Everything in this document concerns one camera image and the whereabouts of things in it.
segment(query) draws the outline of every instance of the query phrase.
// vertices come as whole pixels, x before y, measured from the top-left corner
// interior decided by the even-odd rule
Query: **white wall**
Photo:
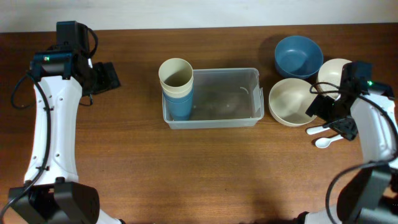
[[[398,22],[398,0],[0,0],[0,32]]]

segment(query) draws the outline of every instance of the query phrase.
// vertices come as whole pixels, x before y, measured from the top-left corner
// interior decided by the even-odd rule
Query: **bowl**
[[[297,127],[313,121],[316,116],[305,114],[316,94],[310,93],[311,85],[298,78],[287,78],[276,83],[269,93],[268,106],[271,115],[279,123]]]
[[[319,71],[322,63],[321,48],[307,37],[286,37],[275,48],[275,67],[285,78],[309,78]]]
[[[343,66],[350,63],[350,60],[336,58],[325,62],[321,69],[319,69],[317,82],[329,82],[336,86],[340,86],[341,72]],[[327,84],[319,84],[317,86],[318,91],[332,91],[337,90],[335,87]],[[326,95],[332,97],[333,99],[338,98],[338,93],[326,93]]]

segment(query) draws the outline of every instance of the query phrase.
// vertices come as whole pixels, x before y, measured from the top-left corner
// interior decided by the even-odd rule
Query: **blue cup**
[[[186,121],[189,119],[193,103],[193,88],[187,96],[173,98],[163,92],[166,106],[175,121]]]
[[[322,63],[321,48],[307,37],[286,37],[275,48],[275,67],[285,78],[309,78],[319,71]]]

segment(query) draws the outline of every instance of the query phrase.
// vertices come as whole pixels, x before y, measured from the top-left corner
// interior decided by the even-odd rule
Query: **rectangular container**
[[[174,121],[163,97],[163,118],[171,129],[250,127],[263,116],[264,97],[255,68],[194,70],[188,121]]]

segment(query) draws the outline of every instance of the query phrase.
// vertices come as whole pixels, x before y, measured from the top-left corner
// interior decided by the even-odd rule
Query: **wooden table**
[[[362,161],[358,139],[318,149],[305,129],[266,114],[253,128],[171,130],[164,122],[157,71],[172,57],[193,68],[254,67],[267,98],[281,76],[274,49],[304,35],[331,58],[364,60],[374,79],[398,90],[398,24],[272,26],[222,29],[98,31],[97,62],[113,62],[122,87],[79,107],[76,165],[80,183],[95,187],[101,207],[127,223],[250,223],[290,219],[325,206],[325,192],[342,169]],[[23,183],[32,151],[35,108],[12,109],[14,85],[35,52],[55,33],[0,34],[0,205]],[[18,102],[34,99],[31,84]],[[338,192],[351,176],[338,183]],[[7,224],[23,223],[12,210]]]

